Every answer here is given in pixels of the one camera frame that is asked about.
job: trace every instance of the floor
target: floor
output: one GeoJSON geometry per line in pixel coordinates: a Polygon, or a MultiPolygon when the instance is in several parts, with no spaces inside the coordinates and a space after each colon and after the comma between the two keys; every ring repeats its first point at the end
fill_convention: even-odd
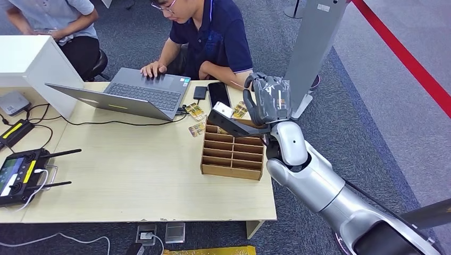
{"type": "MultiPolygon", "coordinates": [[[[107,10],[99,0],[93,0],[101,16],[96,29],[101,47],[109,57],[105,72],[110,76],[120,67],[139,68],[156,59],[170,29],[170,22],[151,8],[148,1],[137,1],[135,7],[126,11],[131,2],[113,1],[107,10]]],[[[246,17],[254,69],[283,75],[300,20],[283,15],[286,2],[236,2],[246,17]]],[[[447,16],[450,4],[445,0],[366,2],[450,91],[451,74],[443,68],[451,61],[451,53],[446,50],[451,29],[447,16]],[[405,11],[400,9],[403,2],[405,11]]],[[[0,35],[15,33],[0,15],[0,35]]],[[[337,173],[400,213],[450,197],[451,171],[445,158],[451,151],[449,118],[352,4],[320,74],[322,84],[299,123],[306,140],[332,162],[337,173]]],[[[318,215],[310,213],[276,184],[274,198],[278,220],[264,224],[250,241],[245,239],[242,222],[196,222],[187,224],[186,243],[168,245],[168,248],[254,245],[258,254],[340,254],[330,228],[318,215]]],[[[111,239],[110,254],[120,255],[125,254],[134,240],[136,226],[137,223],[2,224],[0,242],[26,242],[59,231],[83,240],[106,235],[111,239]]],[[[447,254],[451,254],[450,227],[448,224],[435,228],[431,233],[447,254]]],[[[164,235],[164,224],[158,224],[157,234],[164,235]]],[[[106,251],[104,241],[84,245],[56,238],[21,248],[0,246],[0,254],[51,255],[69,250],[71,254],[105,254],[106,251]]],[[[155,246],[146,253],[159,254],[159,251],[160,247],[155,246]]]]}
{"type": "MultiPolygon", "coordinates": [[[[365,2],[451,94],[451,73],[446,68],[451,65],[451,2],[365,2]]],[[[346,10],[334,47],[419,204],[450,198],[449,117],[353,4],[346,10]]],[[[436,227],[435,233],[450,254],[451,224],[436,227]]]]}

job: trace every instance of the laptop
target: laptop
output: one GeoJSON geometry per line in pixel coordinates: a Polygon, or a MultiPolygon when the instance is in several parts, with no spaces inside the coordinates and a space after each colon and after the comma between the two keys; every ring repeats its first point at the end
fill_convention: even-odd
{"type": "Polygon", "coordinates": [[[171,74],[150,79],[139,70],[121,68],[103,92],[50,83],[45,85],[96,108],[171,121],[189,81],[189,77],[171,74]]]}

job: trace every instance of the person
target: person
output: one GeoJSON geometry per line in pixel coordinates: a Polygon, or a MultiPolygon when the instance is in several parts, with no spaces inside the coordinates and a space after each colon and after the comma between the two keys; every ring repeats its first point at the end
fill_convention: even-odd
{"type": "Polygon", "coordinates": [[[233,0],[153,0],[152,6],[172,21],[172,28],[160,58],[141,69],[144,76],[167,72],[243,89],[253,66],[243,17],[233,0]]]}
{"type": "Polygon", "coordinates": [[[22,34],[51,35],[81,78],[89,79],[99,58],[98,14],[89,0],[0,0],[0,8],[22,34]]]}

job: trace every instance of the man's hand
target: man's hand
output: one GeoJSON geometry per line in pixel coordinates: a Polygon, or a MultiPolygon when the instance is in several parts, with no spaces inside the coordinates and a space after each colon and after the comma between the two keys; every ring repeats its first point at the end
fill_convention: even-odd
{"type": "Polygon", "coordinates": [[[152,78],[157,77],[159,73],[165,73],[167,70],[168,68],[165,65],[155,61],[141,68],[141,73],[146,77],[152,78]]]}
{"type": "Polygon", "coordinates": [[[61,40],[66,34],[62,30],[52,30],[50,35],[53,37],[55,41],[61,40]]]}
{"type": "Polygon", "coordinates": [[[201,68],[199,68],[199,80],[208,80],[210,75],[205,71],[206,65],[208,65],[209,61],[204,61],[201,65],[201,68]]]}

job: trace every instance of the eyeglasses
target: eyeglasses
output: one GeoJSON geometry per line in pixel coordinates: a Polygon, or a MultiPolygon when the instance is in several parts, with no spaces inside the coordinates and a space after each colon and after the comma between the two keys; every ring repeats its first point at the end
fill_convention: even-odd
{"type": "Polygon", "coordinates": [[[158,10],[160,10],[160,11],[168,11],[168,12],[170,12],[171,14],[174,14],[174,12],[173,12],[173,10],[171,9],[172,8],[172,6],[176,3],[176,1],[177,0],[174,0],[173,2],[172,2],[172,4],[171,5],[169,5],[169,7],[161,7],[161,6],[159,6],[159,5],[156,5],[156,4],[154,4],[154,3],[152,3],[152,6],[153,7],[155,7],[155,8],[157,8],[158,10]]]}

